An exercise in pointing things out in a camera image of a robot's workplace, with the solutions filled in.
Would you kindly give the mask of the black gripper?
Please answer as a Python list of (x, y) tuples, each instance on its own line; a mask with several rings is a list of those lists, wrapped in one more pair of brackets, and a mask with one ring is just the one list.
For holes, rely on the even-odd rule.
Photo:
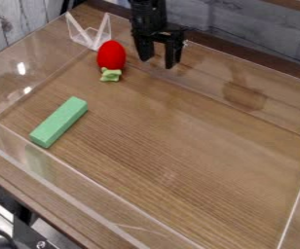
[(167, 68), (181, 60), (184, 29), (169, 25), (167, 0), (128, 0), (135, 45), (143, 61), (155, 56), (155, 40), (167, 41)]

